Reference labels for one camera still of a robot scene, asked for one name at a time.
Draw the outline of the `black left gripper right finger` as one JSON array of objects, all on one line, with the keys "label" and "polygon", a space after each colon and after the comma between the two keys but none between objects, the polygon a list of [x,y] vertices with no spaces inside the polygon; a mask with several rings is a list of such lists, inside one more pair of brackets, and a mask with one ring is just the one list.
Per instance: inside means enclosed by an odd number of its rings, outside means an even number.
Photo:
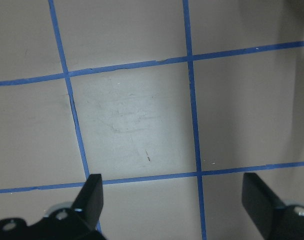
[{"label": "black left gripper right finger", "polygon": [[288,206],[254,172],[243,174],[241,203],[265,240],[288,240]]}]

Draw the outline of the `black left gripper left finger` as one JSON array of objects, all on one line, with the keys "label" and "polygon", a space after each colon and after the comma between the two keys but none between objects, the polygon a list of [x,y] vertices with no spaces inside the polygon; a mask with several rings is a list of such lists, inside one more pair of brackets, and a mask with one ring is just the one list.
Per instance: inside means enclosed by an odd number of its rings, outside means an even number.
[{"label": "black left gripper left finger", "polygon": [[71,205],[71,209],[94,230],[103,210],[103,180],[99,173],[90,174],[79,194]]}]

